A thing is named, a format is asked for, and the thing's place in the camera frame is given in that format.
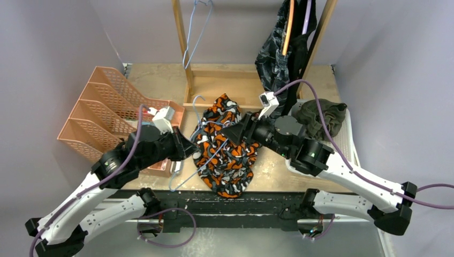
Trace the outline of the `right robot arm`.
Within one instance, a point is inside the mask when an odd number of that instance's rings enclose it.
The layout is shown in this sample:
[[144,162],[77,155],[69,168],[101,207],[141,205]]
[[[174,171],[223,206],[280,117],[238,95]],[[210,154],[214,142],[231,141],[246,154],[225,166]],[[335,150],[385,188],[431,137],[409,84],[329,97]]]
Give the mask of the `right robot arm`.
[[416,185],[394,183],[354,165],[339,150],[307,137],[303,124],[292,116],[272,121],[269,115],[277,107],[273,93],[261,94],[260,101],[260,112],[245,113],[239,122],[224,127],[222,134],[236,145],[257,142],[267,147],[285,158],[291,172],[326,179],[350,190],[350,194],[306,190],[300,204],[304,216],[341,214],[370,221],[392,235],[406,232]]

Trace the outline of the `orange camouflage shorts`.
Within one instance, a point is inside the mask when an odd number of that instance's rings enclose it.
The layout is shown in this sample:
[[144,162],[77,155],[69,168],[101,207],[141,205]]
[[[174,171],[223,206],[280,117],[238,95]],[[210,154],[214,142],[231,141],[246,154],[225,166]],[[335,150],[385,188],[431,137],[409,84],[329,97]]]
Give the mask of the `orange camouflage shorts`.
[[224,198],[238,198],[247,189],[261,148],[257,142],[235,145],[221,133],[222,128],[240,120],[239,105],[223,94],[203,111],[190,138],[198,147],[193,162],[199,178]]

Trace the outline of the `blue wire hanger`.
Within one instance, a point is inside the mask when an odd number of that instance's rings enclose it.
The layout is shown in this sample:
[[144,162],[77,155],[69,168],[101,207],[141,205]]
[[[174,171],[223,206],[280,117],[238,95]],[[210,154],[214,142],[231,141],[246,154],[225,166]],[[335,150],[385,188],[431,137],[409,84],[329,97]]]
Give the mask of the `blue wire hanger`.
[[[203,5],[203,6],[207,7],[209,10],[207,12],[207,15],[206,15],[206,18],[205,18],[205,22],[204,22],[204,24],[203,24],[203,26],[202,26],[202,28],[200,30],[200,33],[199,33],[199,35],[197,37],[197,40],[191,46],[192,38],[194,37],[194,29],[193,29],[194,17],[195,17],[195,14],[197,12],[197,9],[198,9],[199,5]],[[193,9],[192,9],[192,12],[191,12],[191,15],[190,15],[190,19],[189,19],[189,27],[188,27],[187,38],[185,40],[186,46],[184,47],[184,51],[183,51],[182,67],[184,68],[184,70],[188,70],[189,69],[189,66],[190,66],[190,64],[192,62],[193,56],[194,56],[196,50],[198,49],[200,41],[201,41],[205,31],[206,31],[206,27],[207,27],[207,25],[210,22],[211,14],[213,12],[213,9],[214,9],[214,2],[212,0],[209,0],[209,1],[201,1],[201,0],[193,1]]]

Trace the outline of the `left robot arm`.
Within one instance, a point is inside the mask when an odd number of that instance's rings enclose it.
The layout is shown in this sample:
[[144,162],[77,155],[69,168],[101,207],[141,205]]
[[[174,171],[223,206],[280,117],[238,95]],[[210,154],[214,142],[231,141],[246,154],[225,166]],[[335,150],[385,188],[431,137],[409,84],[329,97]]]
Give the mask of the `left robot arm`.
[[163,160],[183,161],[198,150],[165,117],[154,116],[150,125],[143,124],[146,110],[144,104],[139,106],[137,129],[104,153],[56,209],[26,222],[33,237],[29,256],[74,256],[95,237],[127,220],[152,219],[166,213],[150,188],[142,188],[114,206],[95,210],[145,168]]

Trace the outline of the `white stapler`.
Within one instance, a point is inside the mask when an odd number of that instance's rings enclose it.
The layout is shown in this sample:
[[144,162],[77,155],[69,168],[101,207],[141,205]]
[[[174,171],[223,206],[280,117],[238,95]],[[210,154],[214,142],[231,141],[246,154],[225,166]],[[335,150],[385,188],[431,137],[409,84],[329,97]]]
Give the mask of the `white stapler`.
[[182,161],[172,161],[170,173],[171,175],[179,176],[183,170],[183,162]]

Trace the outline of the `peach plastic file organizer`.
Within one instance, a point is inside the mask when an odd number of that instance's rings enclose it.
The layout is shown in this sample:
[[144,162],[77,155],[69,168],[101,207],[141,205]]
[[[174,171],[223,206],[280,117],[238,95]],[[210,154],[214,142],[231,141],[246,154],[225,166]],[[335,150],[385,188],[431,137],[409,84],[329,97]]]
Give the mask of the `peach plastic file organizer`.
[[147,98],[117,69],[97,66],[57,138],[95,163],[137,129],[141,104],[157,110],[171,107],[171,125],[181,126],[183,106]]

